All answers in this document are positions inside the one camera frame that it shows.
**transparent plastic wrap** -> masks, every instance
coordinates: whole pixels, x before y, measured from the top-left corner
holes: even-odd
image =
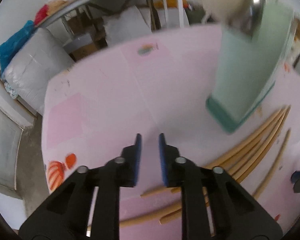
[[[39,114],[49,80],[74,61],[49,30],[39,28],[4,71],[9,85]]]

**white door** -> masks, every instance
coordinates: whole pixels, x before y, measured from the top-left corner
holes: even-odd
[[[16,164],[22,129],[0,110],[0,184],[16,190]]]

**pink tablecloth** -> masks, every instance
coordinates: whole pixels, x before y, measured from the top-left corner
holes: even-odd
[[[123,147],[143,136],[136,188],[121,190],[120,217],[126,219],[166,206],[178,195],[139,195],[162,184],[158,136],[198,165],[209,163],[253,132],[270,114],[291,104],[279,136],[263,161],[242,182],[252,193],[270,169],[289,127],[292,135],[282,160],[258,201],[287,231],[300,214],[300,194],[290,176],[300,169],[300,77],[283,67],[261,108],[234,134],[226,134],[205,108],[214,86],[221,41],[219,25],[160,32],[98,52],[54,77],[48,85],[42,128],[45,165],[66,170],[103,166]],[[76,162],[70,155],[76,155]],[[120,230],[123,240],[180,239],[181,220],[157,220]]]

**floor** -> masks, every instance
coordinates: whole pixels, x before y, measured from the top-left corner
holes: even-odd
[[[34,127],[24,130],[18,152],[17,188],[25,202],[27,216],[49,195],[41,152],[41,127],[39,115]]]

